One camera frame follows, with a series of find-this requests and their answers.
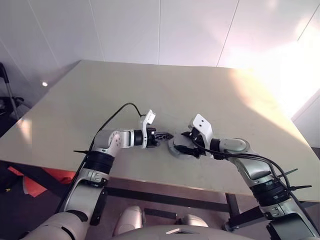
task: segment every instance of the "black object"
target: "black object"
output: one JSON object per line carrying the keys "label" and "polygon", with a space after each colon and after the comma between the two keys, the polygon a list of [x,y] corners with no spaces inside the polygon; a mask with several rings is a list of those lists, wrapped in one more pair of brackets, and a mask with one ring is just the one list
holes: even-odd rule
{"label": "black object", "polygon": [[99,151],[90,151],[84,164],[84,168],[97,170],[109,174],[115,158]]}
{"label": "black object", "polygon": [[265,221],[265,217],[261,212],[259,206],[256,206],[241,214],[231,216],[228,221],[228,225],[231,229],[238,229],[246,227],[252,224],[256,224]]}
{"label": "black object", "polygon": [[[212,138],[210,142],[210,150],[220,152],[220,139]],[[225,158],[224,155],[213,153],[213,157],[216,160],[222,160]]]}
{"label": "black object", "polygon": [[312,188],[312,185],[302,185],[302,186],[291,186],[288,188],[289,191],[295,191],[298,189],[306,189],[306,188]]}
{"label": "black object", "polygon": [[65,231],[65,232],[70,236],[71,240],[76,240],[76,239],[75,239],[75,236],[72,234],[72,232],[71,232],[68,228],[62,226],[61,229],[62,229],[63,231]]}
{"label": "black object", "polygon": [[250,187],[260,206],[270,206],[290,198],[287,188],[279,179],[273,179]]}
{"label": "black object", "polygon": [[147,143],[146,143],[146,147],[147,148],[154,148],[159,146],[159,142],[156,141],[156,129],[152,128],[152,127],[147,127],[146,128],[146,135],[147,135]]}
{"label": "black object", "polygon": [[9,78],[8,78],[5,66],[3,65],[2,62],[0,62],[0,78],[3,78],[3,80],[6,84],[9,83]]}
{"label": "black object", "polygon": [[71,214],[76,215],[81,220],[81,222],[88,221],[88,216],[83,211],[68,210],[67,213],[71,213]]}
{"label": "black object", "polygon": [[154,136],[156,141],[169,141],[174,138],[174,136],[168,132],[156,132]]}
{"label": "black object", "polygon": [[8,116],[0,116],[0,138],[17,122],[16,119],[11,117],[10,115]]}
{"label": "black object", "polygon": [[[25,101],[22,97],[15,97],[14,96],[12,98],[14,100],[16,107],[19,107],[21,105],[21,102]],[[10,97],[0,96],[0,101],[3,104],[2,107],[0,108],[0,118],[6,118],[14,111],[14,108],[12,106]]]}
{"label": "black object", "polygon": [[[192,141],[196,141],[197,144],[199,144],[202,147],[205,146],[205,142],[204,142],[202,136],[199,134],[199,131],[195,128],[193,128],[192,131],[185,131],[185,132],[181,133],[181,135],[185,136],[188,139],[191,139]],[[203,151],[199,147],[189,148],[184,145],[176,145],[176,146],[174,146],[174,148],[182,154],[191,155],[197,159],[200,158],[200,155],[204,155],[204,156],[206,155],[206,152]]]}
{"label": "black object", "polygon": [[162,210],[157,210],[152,208],[145,208],[143,211],[145,215],[149,215],[149,216],[156,216],[160,218],[173,219],[173,220],[177,219],[177,213],[175,212],[162,211]]}
{"label": "black object", "polygon": [[12,171],[8,170],[8,167],[8,164],[0,164],[0,193],[9,192],[21,178],[21,176],[17,176]]}
{"label": "black object", "polygon": [[232,218],[234,216],[239,215],[240,211],[239,211],[236,195],[226,193],[225,198],[226,198],[226,202],[228,203],[229,208],[230,208],[229,209],[230,217]]}
{"label": "black object", "polygon": [[288,176],[289,174],[291,174],[291,173],[293,173],[295,171],[298,171],[298,168],[295,168],[295,169],[292,169],[290,171],[287,171],[287,172],[285,172],[285,174]]}
{"label": "black object", "polygon": [[143,143],[143,133],[142,130],[134,130],[134,145],[141,146]]}

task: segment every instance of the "black cable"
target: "black cable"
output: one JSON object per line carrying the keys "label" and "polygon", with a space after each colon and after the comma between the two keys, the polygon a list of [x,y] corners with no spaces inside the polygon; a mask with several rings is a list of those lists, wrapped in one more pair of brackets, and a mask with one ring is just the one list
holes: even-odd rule
{"label": "black cable", "polygon": [[290,183],[289,183],[288,177],[287,177],[286,173],[282,170],[282,168],[278,164],[276,164],[274,161],[272,161],[264,156],[259,156],[259,155],[255,155],[255,154],[247,154],[247,153],[232,154],[232,153],[213,151],[213,150],[206,149],[203,146],[199,145],[195,140],[192,140],[192,142],[194,145],[196,145],[201,150],[206,151],[211,154],[222,156],[226,159],[227,158],[242,158],[242,159],[250,159],[250,160],[257,160],[260,162],[264,162],[269,165],[270,170],[271,170],[272,174],[274,175],[274,177],[278,178],[278,175],[276,174],[276,172],[273,168],[273,165],[274,165],[279,170],[279,172],[282,174],[286,187],[290,188]]}
{"label": "black cable", "polygon": [[[94,146],[95,137],[97,136],[98,132],[100,132],[102,129],[104,129],[104,127],[105,127],[119,112],[121,112],[121,111],[122,111],[126,106],[128,106],[128,105],[134,106],[135,110],[136,110],[137,113],[139,114],[139,117],[142,116],[141,113],[140,113],[140,111],[139,111],[139,109],[137,108],[137,106],[136,106],[134,103],[132,103],[132,102],[127,102],[126,104],[122,105],[107,121],[104,122],[104,124],[103,124],[103,125],[99,128],[99,130],[96,132],[96,134],[94,135],[94,137],[93,137],[93,139],[92,139],[92,141],[91,141],[91,144],[90,144],[88,153],[90,153],[90,151],[92,150],[92,147]],[[87,157],[88,157],[88,154],[86,154],[85,157],[84,157],[84,159],[82,160],[79,168],[77,169],[77,171],[76,171],[76,173],[75,173],[75,175],[74,175],[74,177],[73,177],[73,179],[72,179],[72,182],[70,183],[67,191],[65,191],[63,197],[61,198],[61,201],[60,201],[58,207],[56,208],[55,213],[58,213],[58,212],[60,211],[60,208],[61,208],[62,204],[63,204],[64,201],[66,200],[69,192],[71,191],[72,187],[74,186],[74,184],[75,184],[75,182],[76,182],[76,179],[77,179],[77,177],[78,177],[78,175],[79,175],[79,173],[80,173],[80,170],[81,170],[81,169],[83,168],[83,166],[85,165]]]}
{"label": "black cable", "polygon": [[259,155],[255,155],[256,157],[253,157],[253,156],[245,156],[245,155],[242,155],[241,154],[232,154],[232,153],[226,153],[226,152],[220,152],[220,151],[214,151],[214,150],[210,150],[210,149],[206,149],[205,147],[199,145],[195,140],[192,140],[193,144],[196,145],[199,149],[203,150],[203,151],[206,151],[208,153],[211,153],[211,154],[214,154],[214,155],[218,155],[218,156],[222,156],[224,157],[225,159],[227,158],[241,158],[241,159],[250,159],[250,160],[257,160],[257,161],[260,161],[260,162],[264,162],[266,164],[269,165],[270,167],[270,170],[272,172],[272,174],[277,177],[278,175],[276,174],[275,172],[275,169],[274,167],[272,166],[272,164],[270,162],[268,162],[266,159],[263,159],[263,158],[260,158]]}

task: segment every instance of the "floor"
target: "floor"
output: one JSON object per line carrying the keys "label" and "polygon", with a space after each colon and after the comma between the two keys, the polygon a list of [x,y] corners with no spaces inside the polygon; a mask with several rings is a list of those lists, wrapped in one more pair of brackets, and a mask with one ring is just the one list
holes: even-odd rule
{"label": "floor", "polygon": [[[187,189],[177,186],[159,185],[124,179],[112,179],[109,182],[109,186],[150,193],[167,194],[176,197],[189,197],[218,203],[226,202],[223,193]],[[237,196],[237,200],[241,212],[257,206],[256,200],[251,196]],[[3,193],[0,197],[0,239],[16,240],[23,232],[36,228],[54,213],[59,201],[60,199],[49,191],[42,193],[36,198],[24,195],[22,184],[21,182],[18,182],[10,192]],[[112,236],[114,226],[121,212],[126,207],[133,205],[138,205],[142,209],[153,208],[174,212],[177,213],[179,217],[182,217],[185,214],[194,214],[203,218],[211,228],[216,229],[219,229],[229,218],[229,214],[223,212],[109,196],[100,225],[93,226],[89,229],[86,240],[109,239]],[[320,228],[320,204],[307,208],[307,211],[318,228]],[[146,226],[173,223],[174,220],[172,219],[146,216]],[[266,225],[267,221],[264,221],[238,229],[234,233],[253,239],[268,240],[270,239],[270,236],[266,230]]]}

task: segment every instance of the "black wheel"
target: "black wheel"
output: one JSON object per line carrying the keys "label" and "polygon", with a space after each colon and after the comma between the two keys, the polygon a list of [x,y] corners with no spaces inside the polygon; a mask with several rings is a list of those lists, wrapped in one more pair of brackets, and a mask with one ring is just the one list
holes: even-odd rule
{"label": "black wheel", "polygon": [[221,229],[226,231],[226,232],[233,232],[234,229],[232,227],[230,227],[229,222],[226,221],[222,226]]}

